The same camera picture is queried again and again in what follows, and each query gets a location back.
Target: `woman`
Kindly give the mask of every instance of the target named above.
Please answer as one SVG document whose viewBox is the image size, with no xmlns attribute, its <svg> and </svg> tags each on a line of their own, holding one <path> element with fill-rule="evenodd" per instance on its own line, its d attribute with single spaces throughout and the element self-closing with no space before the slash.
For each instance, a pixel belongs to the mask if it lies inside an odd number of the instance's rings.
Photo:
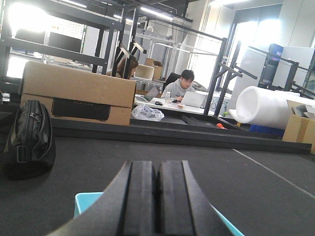
<svg viewBox="0 0 315 236">
<path fill-rule="evenodd" d="M 134 72 L 136 71 L 139 65 L 138 60 L 134 56 L 129 56 L 129 58 L 131 58 L 131 61 L 130 61 L 129 72 L 128 72 L 128 77 L 127 77 L 128 80 L 134 74 Z M 126 58 L 122 59 L 122 61 L 117 66 L 115 77 L 122 78 L 124 76 L 125 63 L 126 63 Z M 107 72 L 106 75 L 111 76 L 112 71 Z"/>
</svg>

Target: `gray hoodie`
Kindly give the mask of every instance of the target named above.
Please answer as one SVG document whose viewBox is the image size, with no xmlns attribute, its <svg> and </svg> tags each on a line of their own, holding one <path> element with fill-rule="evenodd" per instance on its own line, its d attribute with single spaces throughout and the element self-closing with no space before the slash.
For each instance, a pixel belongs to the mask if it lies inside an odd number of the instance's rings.
<svg viewBox="0 0 315 236">
<path fill-rule="evenodd" d="M 170 91 L 171 92 L 171 97 L 176 98 L 176 97 L 184 97 L 185 93 L 187 91 L 189 92 L 196 92 L 196 90 L 193 87 L 189 87 L 187 89 L 183 89 L 181 86 L 181 79 L 177 79 L 175 82 L 170 83 L 168 86 L 166 86 L 164 92 L 162 93 L 161 98 L 165 98 L 166 93 Z"/>
</svg>

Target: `black object on box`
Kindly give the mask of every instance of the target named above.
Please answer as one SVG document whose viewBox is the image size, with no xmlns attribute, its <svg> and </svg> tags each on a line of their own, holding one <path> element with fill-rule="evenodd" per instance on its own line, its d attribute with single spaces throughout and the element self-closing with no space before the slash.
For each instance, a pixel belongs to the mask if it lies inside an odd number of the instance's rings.
<svg viewBox="0 0 315 236">
<path fill-rule="evenodd" d="M 108 120 L 110 105 L 54 98 L 52 114 L 56 117 L 76 117 Z"/>
</svg>

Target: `cyan plastic bin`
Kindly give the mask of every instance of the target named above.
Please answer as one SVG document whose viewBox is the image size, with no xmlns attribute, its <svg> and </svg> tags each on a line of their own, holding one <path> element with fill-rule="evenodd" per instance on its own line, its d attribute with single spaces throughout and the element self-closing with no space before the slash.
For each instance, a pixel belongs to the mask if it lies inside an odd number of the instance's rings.
<svg viewBox="0 0 315 236">
<path fill-rule="evenodd" d="M 89 206 L 91 206 L 103 192 L 96 193 L 78 193 L 75 195 L 74 218 L 82 214 Z M 226 224 L 235 236 L 244 236 L 231 222 L 228 221 L 217 209 L 215 209 L 219 217 Z"/>
<path fill-rule="evenodd" d="M 95 193 L 78 193 L 74 198 L 74 218 L 82 214 L 87 208 L 89 208 L 103 192 Z"/>
</svg>

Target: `black device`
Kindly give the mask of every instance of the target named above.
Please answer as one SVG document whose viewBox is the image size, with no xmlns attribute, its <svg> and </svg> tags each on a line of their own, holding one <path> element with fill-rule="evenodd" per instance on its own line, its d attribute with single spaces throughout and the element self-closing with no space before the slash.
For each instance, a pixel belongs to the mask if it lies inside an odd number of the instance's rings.
<svg viewBox="0 0 315 236">
<path fill-rule="evenodd" d="M 73 38 L 63 34 L 51 32 L 48 46 L 79 53 L 81 52 L 81 43 L 82 40 L 79 38 Z"/>
<path fill-rule="evenodd" d="M 56 117 L 76 117 L 108 120 L 110 105 L 54 98 L 52 114 Z"/>
<path fill-rule="evenodd" d="M 280 61 L 278 57 L 273 55 L 281 57 L 283 49 L 284 48 L 278 44 L 270 44 L 268 49 L 269 54 L 266 57 L 264 67 L 260 75 L 258 87 L 267 89 L 268 86 L 272 85 Z"/>
<path fill-rule="evenodd" d="M 45 31 L 34 32 L 27 29 L 18 29 L 16 31 L 15 38 L 33 42 L 33 43 L 44 44 Z"/>
<path fill-rule="evenodd" d="M 163 106 L 163 103 L 161 103 L 161 102 L 159 102 L 159 101 L 156 101 L 155 104 L 156 104 L 156 105 L 159 105 L 159 106 Z"/>
</svg>

